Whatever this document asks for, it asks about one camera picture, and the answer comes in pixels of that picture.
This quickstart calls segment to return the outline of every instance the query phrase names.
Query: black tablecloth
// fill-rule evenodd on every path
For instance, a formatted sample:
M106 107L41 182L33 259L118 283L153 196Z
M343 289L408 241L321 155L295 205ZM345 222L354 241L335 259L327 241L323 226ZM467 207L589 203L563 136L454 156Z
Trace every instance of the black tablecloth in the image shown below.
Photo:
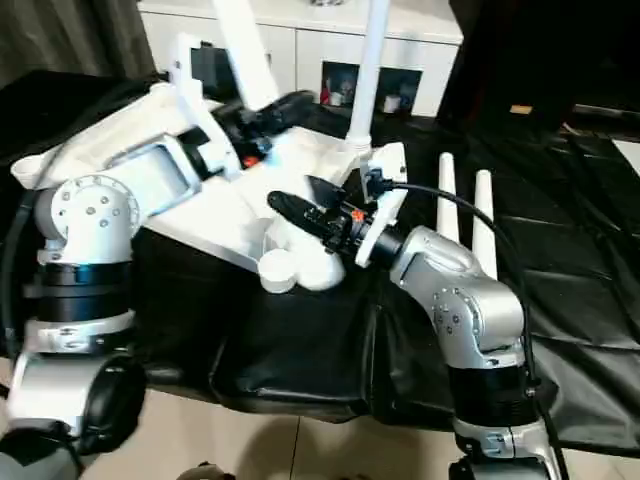
M3 228L20 192L6 167L58 133L108 82L100 83L35 74L0 92L12 119L0 133ZM343 135L347 120L318 108L307 126ZM458 192L467 198L475 171L493 172L497 221L527 269L539 370L557 386L552 415L562 443L640 455L640 179L615 147L454 133L393 118L377 118L372 136L376 144L404 142L415 183L437 183L442 151L456 155ZM405 230L434 219L435 202L413 194L399 217ZM460 223L468 244L471 219L462 214ZM30 235L19 277L33 268L38 240ZM274 296L252 274L144 229L134 247L138 353L156 385L239 410L330 421L370 414L449 428L446 370L430 323L385 272L350 268L331 291ZM26 315L28 304L20 306Z

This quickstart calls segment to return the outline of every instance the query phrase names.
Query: white rod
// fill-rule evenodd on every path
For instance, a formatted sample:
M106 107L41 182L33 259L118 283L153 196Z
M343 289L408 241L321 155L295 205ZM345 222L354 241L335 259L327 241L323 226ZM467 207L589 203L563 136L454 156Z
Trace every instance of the white rod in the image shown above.
M212 0L244 106L258 111L279 97L248 0Z
M361 151L368 151L371 148L371 118L378 90L380 60L387 31L390 3L391 0L371 0L369 7L367 36L358 72L351 125L347 134L347 143Z
M480 170L476 174L475 205L493 220L493 189L491 186L491 172L488 170ZM472 249L484 273L497 280L495 236L477 217L473 218Z
M454 195L456 194L456 172L453 164L453 155L448 152L440 155L438 188ZM444 198L438 198L436 230L440 235L454 242L460 241L458 234L458 207L455 203Z

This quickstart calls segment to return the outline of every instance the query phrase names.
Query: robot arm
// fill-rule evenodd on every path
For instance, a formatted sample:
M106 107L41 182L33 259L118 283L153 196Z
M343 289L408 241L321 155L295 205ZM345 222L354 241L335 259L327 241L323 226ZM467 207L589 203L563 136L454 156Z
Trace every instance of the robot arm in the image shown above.
M209 119L226 142L199 128L163 134L102 171L42 191L35 216L45 246L26 289L38 313L26 324L13 373L2 478L78 478L131 435L146 387L129 351L131 238L148 218L197 194L205 178L228 173L227 148L264 145L308 101L306 93L290 94L259 112L226 105Z
M345 202L341 189L310 182L326 210L283 192L272 192L269 204L333 251L358 262L365 249L366 262L387 267L391 281L433 324L449 370L456 443L465 455L451 466L450 478L560 480L535 392L527 386L516 295L487 276L462 245L423 226L401 238L387 216L371 218Z

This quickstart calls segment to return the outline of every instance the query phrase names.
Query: tiled floor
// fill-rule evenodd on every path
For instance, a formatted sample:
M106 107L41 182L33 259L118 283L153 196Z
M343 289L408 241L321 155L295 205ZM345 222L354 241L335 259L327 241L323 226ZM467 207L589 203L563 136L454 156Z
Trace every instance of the tiled floor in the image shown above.
M151 392L142 425L86 480L173 480L200 462L239 480L447 480L458 458L451 435L360 419L331 425L249 415ZM640 460L566 451L572 480L636 480Z

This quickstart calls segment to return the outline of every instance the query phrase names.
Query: gray curtain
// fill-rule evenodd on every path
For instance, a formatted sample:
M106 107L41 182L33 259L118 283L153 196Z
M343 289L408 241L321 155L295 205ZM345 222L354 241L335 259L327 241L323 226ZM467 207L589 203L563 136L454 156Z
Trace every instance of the gray curtain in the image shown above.
M136 0L0 0L0 88L34 69L153 72Z

